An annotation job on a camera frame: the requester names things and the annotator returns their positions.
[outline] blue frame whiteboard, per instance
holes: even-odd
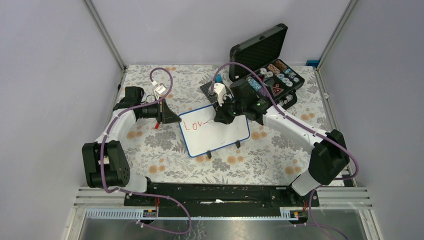
[[[215,114],[211,104],[179,115],[179,129],[190,157],[195,158],[250,137],[245,116],[236,116],[231,124],[223,124],[214,122]]]

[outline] case lid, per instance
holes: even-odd
[[[246,65],[253,71],[272,62],[280,56],[286,37],[287,26],[283,23],[237,44],[229,51],[230,62]],[[237,65],[230,65],[229,78],[232,81],[247,76],[249,72]]]

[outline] floral tablecloth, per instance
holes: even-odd
[[[218,65],[130,65],[123,87],[139,86],[151,94],[149,74],[156,67],[172,74],[174,85],[166,101],[176,114],[210,104],[199,87],[211,80]],[[305,83],[297,91],[297,103],[287,111],[312,126],[330,130],[313,68],[293,68]],[[156,71],[153,79],[169,86],[164,71]],[[124,95],[122,91],[118,101]],[[241,148],[218,149],[211,159],[206,155],[189,157],[177,123],[161,124],[158,129],[155,125],[154,119],[139,119],[122,142],[131,173],[154,182],[288,185],[308,169],[310,156],[305,151],[284,134],[256,122],[249,121],[250,138],[241,142]],[[331,185],[343,186],[343,182]]]

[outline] gray wall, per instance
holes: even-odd
[[[349,0],[93,0],[127,64],[222,64],[276,24],[287,63],[320,58]]]
[[[82,1],[0,5],[0,239],[59,239],[120,71]]]
[[[385,240],[422,239],[421,0],[362,0],[322,75]]]

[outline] red triangle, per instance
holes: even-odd
[[[283,91],[282,88],[279,88],[279,87],[276,87],[276,86],[272,86],[271,89],[272,89],[272,93],[274,94],[274,96],[277,96],[278,94],[280,94]]]

